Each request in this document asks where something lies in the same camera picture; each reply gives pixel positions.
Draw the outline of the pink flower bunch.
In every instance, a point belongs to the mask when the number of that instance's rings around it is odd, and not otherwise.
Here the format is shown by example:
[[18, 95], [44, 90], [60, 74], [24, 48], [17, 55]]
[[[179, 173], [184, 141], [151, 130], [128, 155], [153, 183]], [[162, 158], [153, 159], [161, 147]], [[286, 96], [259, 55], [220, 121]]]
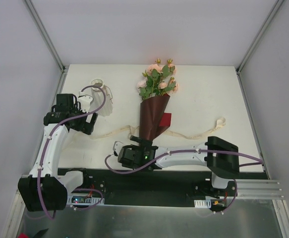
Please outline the pink flower bunch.
[[136, 86], [142, 101], [176, 93], [179, 89], [179, 83], [174, 77], [176, 71], [173, 59], [168, 59], [166, 64], [161, 65], [161, 60], [157, 58], [154, 64], [149, 65], [142, 73], [143, 79]]

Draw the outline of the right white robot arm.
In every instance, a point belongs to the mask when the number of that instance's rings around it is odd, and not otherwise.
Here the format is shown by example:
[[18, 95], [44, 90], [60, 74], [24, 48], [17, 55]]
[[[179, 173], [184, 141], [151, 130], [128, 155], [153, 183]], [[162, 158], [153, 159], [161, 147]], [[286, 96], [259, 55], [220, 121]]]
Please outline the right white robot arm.
[[209, 191], [225, 192], [228, 181], [239, 176], [238, 147], [219, 137], [209, 136], [206, 142], [183, 147], [158, 147], [151, 141], [133, 136], [138, 145], [116, 141], [113, 146], [117, 161], [134, 171], [161, 170], [174, 166], [203, 166], [211, 172]]

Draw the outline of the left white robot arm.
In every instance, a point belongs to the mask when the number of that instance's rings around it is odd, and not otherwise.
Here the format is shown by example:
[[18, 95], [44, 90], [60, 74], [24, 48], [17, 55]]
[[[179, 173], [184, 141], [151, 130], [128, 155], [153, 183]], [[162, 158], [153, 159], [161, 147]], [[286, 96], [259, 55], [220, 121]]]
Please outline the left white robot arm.
[[68, 169], [58, 176], [63, 144], [70, 131], [91, 135], [98, 114], [89, 112], [92, 96], [57, 94], [56, 104], [44, 116], [44, 136], [39, 154], [27, 177], [18, 182], [18, 190], [30, 212], [59, 211], [67, 205], [67, 197], [74, 190], [80, 193], [92, 188], [84, 168]]

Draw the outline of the brown red wrapping paper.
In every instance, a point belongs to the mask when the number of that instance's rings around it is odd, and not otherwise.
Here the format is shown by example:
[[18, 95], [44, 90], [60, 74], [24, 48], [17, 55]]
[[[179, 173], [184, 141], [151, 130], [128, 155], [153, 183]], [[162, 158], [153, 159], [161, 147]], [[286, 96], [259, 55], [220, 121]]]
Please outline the brown red wrapping paper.
[[140, 104], [139, 137], [153, 141], [171, 125], [172, 114], [166, 113], [170, 95], [154, 96]]

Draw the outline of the cream printed ribbon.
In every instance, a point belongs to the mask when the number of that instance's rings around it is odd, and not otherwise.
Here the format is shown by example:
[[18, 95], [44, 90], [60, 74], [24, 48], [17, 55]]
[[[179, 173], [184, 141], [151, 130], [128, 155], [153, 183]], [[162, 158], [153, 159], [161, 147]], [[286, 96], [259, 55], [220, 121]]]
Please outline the cream printed ribbon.
[[[215, 126], [213, 128], [211, 128], [211, 129], [209, 129], [203, 133], [198, 133], [198, 134], [186, 136], [184, 134], [167, 129], [162, 134], [172, 136], [172, 137], [184, 138], [187, 140], [199, 140], [199, 139], [205, 138], [205, 137], [209, 136], [210, 134], [218, 131], [219, 129], [223, 128], [225, 125], [226, 125], [226, 119], [224, 117], [221, 117], [221, 118], [216, 120]], [[88, 138], [89, 139], [102, 139], [102, 138], [111, 137], [111, 136], [116, 135], [116, 134], [120, 134], [120, 133], [125, 132], [125, 131], [128, 131], [128, 138], [130, 138], [131, 136], [135, 135], [137, 130], [139, 130], [139, 126], [133, 127], [131, 125], [125, 125], [123, 127], [120, 127], [118, 129], [115, 129], [113, 131], [110, 131], [110, 132], [102, 134], [102, 135], [89, 135]], [[72, 135], [69, 134], [68, 138], [65, 140], [65, 142], [62, 146], [62, 150], [69, 148], [76, 141], [78, 135], [80, 135], [80, 134], [82, 134], [82, 132], [75, 132]]]

